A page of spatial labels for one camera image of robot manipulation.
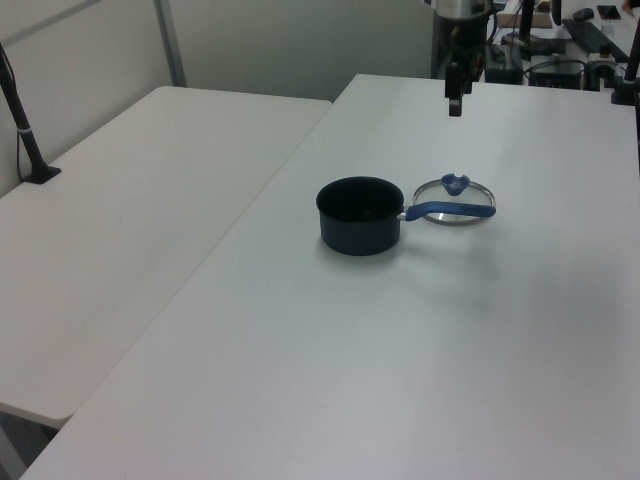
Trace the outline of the black Franka gripper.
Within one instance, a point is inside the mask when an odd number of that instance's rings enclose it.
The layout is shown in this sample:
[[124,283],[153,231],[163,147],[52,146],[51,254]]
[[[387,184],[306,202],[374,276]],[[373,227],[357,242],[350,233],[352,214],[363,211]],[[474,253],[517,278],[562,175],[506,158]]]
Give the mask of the black Franka gripper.
[[445,97],[451,117],[461,116],[463,94],[470,94],[473,82],[480,79],[487,24],[487,15],[467,20],[434,16],[433,77],[445,78]]

